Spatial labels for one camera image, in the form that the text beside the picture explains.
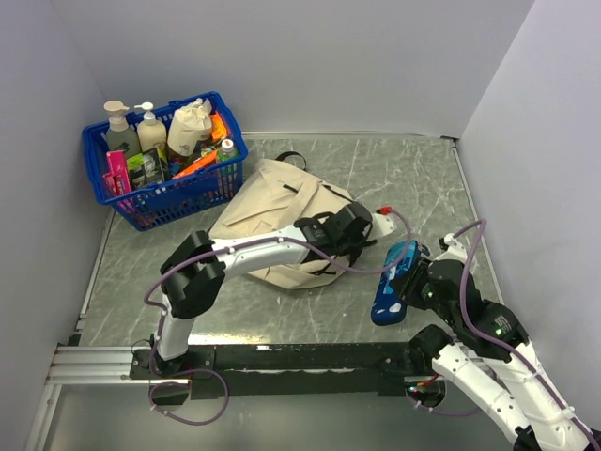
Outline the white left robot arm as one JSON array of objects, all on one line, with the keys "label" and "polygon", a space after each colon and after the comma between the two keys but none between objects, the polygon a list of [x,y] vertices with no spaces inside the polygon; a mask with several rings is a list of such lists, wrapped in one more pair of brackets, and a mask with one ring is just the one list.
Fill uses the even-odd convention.
[{"label": "white left robot arm", "polygon": [[186,364],[195,319],[214,305],[222,285],[250,272],[319,259],[354,262],[374,242],[375,215],[358,202],[336,213],[304,217],[269,233],[240,239],[211,239],[204,230],[193,233],[163,263],[158,283],[145,303],[160,309],[150,338],[149,371],[173,378]]}]

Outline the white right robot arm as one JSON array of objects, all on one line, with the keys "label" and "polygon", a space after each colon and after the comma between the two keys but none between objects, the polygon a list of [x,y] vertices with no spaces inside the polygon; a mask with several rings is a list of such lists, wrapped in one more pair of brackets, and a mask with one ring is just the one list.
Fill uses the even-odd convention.
[{"label": "white right robot arm", "polygon": [[410,341],[411,366],[453,383],[501,430],[515,450],[597,450],[600,433],[583,424],[560,397],[533,343],[506,306],[484,299],[472,279],[459,295],[462,262],[417,258],[391,281],[406,305],[435,312],[451,328],[424,327]]}]

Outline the beige canvas backpack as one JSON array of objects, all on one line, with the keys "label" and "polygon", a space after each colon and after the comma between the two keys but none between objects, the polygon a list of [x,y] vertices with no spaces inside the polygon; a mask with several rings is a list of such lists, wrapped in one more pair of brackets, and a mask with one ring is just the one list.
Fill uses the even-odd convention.
[{"label": "beige canvas backpack", "polygon": [[[319,213],[336,213],[356,202],[347,191],[298,167],[262,159],[209,231],[211,239],[240,239],[269,233]],[[333,262],[319,259],[250,272],[279,288],[327,286],[344,273],[348,257]]]}]

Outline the blue shark pencil case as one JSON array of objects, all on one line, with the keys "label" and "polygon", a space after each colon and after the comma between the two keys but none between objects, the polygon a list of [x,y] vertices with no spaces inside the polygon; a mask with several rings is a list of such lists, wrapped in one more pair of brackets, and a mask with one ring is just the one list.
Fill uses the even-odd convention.
[{"label": "blue shark pencil case", "polygon": [[404,258],[381,274],[371,308],[371,320],[377,326],[393,325],[404,320],[407,307],[394,293],[392,281],[397,276],[404,275],[420,255],[419,243],[413,240],[408,246]]}]

